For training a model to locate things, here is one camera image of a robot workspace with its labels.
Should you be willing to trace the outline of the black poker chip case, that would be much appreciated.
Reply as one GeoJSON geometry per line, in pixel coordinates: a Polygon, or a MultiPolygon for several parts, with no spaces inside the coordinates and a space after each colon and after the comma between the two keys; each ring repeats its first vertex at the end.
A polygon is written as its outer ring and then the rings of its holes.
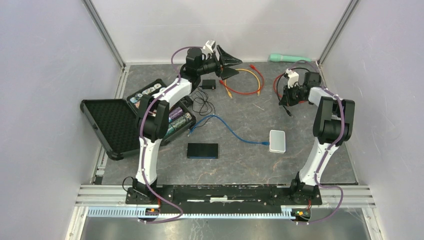
{"type": "MultiPolygon", "coordinates": [[[[109,159],[119,161],[140,152],[139,130],[136,126],[140,99],[144,94],[154,95],[167,85],[160,78],[122,99],[84,99],[80,110],[86,116],[109,159]]],[[[161,146],[166,146],[184,131],[193,127],[196,117],[189,107],[193,100],[185,96],[169,113],[168,131],[161,146]]]]}

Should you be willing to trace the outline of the black network switch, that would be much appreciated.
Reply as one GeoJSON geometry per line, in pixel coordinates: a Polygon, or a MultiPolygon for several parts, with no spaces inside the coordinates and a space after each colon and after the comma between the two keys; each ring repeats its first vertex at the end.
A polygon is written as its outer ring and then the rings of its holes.
{"type": "Polygon", "coordinates": [[[219,145],[217,143],[188,143],[188,159],[218,159],[219,145]]]}

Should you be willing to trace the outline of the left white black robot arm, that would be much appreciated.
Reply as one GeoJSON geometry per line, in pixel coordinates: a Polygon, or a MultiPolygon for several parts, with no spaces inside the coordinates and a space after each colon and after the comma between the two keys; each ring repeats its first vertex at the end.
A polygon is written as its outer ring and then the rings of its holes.
{"type": "Polygon", "coordinates": [[[157,180],[159,147],[168,131],[171,107],[192,93],[203,75],[214,73],[226,80],[237,75],[239,71],[234,66],[242,64],[241,59],[224,51],[214,40],[208,40],[203,46],[186,46],[184,50],[185,63],[181,67],[173,65],[177,73],[175,80],[159,93],[143,95],[137,110],[140,156],[132,188],[145,204],[157,198],[153,185],[157,180]]]}

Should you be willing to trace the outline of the black power adapter with cord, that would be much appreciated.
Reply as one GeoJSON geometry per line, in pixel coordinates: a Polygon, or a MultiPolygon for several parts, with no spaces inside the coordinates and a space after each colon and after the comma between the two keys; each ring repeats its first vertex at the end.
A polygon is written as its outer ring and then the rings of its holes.
{"type": "Polygon", "coordinates": [[[214,115],[216,113],[215,106],[209,101],[209,95],[206,90],[215,90],[215,79],[204,79],[200,86],[190,95],[193,104],[191,109],[200,116],[214,115]]]}

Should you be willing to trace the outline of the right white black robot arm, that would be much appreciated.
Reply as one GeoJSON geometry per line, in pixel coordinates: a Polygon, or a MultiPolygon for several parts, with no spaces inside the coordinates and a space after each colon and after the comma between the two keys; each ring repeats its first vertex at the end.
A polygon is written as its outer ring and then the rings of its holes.
{"type": "Polygon", "coordinates": [[[322,86],[318,72],[305,73],[303,84],[299,83],[299,74],[287,69],[283,74],[287,85],[278,99],[279,105],[287,108],[301,102],[317,106],[312,126],[314,144],[303,168],[292,180],[289,199],[302,204],[309,197],[318,195],[321,176],[331,156],[348,141],[353,133],[355,102],[343,99],[322,86]]]}

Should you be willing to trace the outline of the white plastic box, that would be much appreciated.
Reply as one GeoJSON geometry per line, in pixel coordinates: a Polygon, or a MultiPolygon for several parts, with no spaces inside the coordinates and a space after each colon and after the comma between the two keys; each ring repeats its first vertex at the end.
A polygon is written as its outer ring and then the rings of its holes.
{"type": "Polygon", "coordinates": [[[286,152],[286,133],[283,130],[270,130],[268,150],[271,153],[284,154],[286,152]]]}

